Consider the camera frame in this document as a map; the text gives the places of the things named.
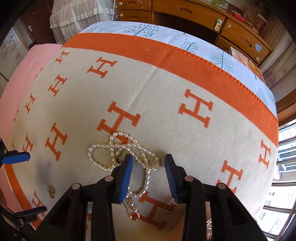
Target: blue gripper pad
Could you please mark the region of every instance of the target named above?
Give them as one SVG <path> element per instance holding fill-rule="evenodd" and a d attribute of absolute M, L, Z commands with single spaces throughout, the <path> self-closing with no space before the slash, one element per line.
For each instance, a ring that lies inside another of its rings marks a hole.
<path fill-rule="evenodd" d="M 20 152 L 16 155 L 4 155 L 2 159 L 3 164 L 14 164 L 23 161 L 28 161 L 31 158 L 30 153 Z"/>
<path fill-rule="evenodd" d="M 126 166 L 125 168 L 125 172 L 122 178 L 122 183 L 121 183 L 121 190 L 120 190 L 120 196 L 119 196 L 119 200 L 120 202 L 123 202 L 126 194 L 128 192 L 128 185 L 129 185 L 129 181 L 131 179 L 131 171 L 133 170 L 133 157 L 130 154 L 127 154 L 124 158 L 124 166 Z"/>
<path fill-rule="evenodd" d="M 174 174 L 172 171 L 172 167 L 170 165 L 169 158 L 172 158 L 172 156 L 170 154 L 167 154 L 165 156 L 165 172 L 167 174 L 168 184 L 170 186 L 170 193 L 172 195 L 172 198 L 174 198 L 175 202 L 178 202 L 177 184 L 176 184 L 176 180 L 174 178 Z"/>

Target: sticker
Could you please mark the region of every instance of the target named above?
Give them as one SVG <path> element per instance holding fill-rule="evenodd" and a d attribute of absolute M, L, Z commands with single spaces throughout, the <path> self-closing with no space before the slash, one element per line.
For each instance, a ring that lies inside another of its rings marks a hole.
<path fill-rule="evenodd" d="M 257 52 L 260 52 L 262 47 L 259 44 L 255 44 L 255 49 L 256 49 Z"/>

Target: wooden dresser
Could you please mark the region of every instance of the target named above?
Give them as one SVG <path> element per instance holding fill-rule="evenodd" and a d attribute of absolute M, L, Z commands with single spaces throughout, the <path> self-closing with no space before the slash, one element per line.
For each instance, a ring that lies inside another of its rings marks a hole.
<path fill-rule="evenodd" d="M 121 21 L 162 25 L 157 14 L 164 13 L 202 25 L 217 34 L 214 42 L 217 47 L 226 52 L 233 47 L 256 65 L 272 52 L 248 24 L 205 0 L 116 0 L 115 7 Z"/>

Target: door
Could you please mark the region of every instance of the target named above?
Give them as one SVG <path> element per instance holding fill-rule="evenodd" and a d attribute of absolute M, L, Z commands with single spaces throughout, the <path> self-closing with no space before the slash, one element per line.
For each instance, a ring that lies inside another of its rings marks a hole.
<path fill-rule="evenodd" d="M 37 44 L 56 43 L 49 23 L 52 7 L 53 0 L 36 0 L 20 17 Z"/>

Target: screw head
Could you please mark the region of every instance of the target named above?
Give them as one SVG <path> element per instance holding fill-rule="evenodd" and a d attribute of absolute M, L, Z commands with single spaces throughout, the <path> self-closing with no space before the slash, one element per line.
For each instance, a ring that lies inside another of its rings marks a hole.
<path fill-rule="evenodd" d="M 112 176 L 106 176 L 105 181 L 106 182 L 111 182 L 111 181 L 113 181 L 113 177 Z"/>
<path fill-rule="evenodd" d="M 224 183 L 219 183 L 218 188 L 220 188 L 221 190 L 224 190 L 226 189 L 226 185 Z"/>
<path fill-rule="evenodd" d="M 193 177 L 192 176 L 186 176 L 185 177 L 185 181 L 192 182 L 193 181 Z"/>
<path fill-rule="evenodd" d="M 77 190 L 78 188 L 80 188 L 79 183 L 74 183 L 74 184 L 72 185 L 72 189 L 73 189 L 73 190 Z"/>

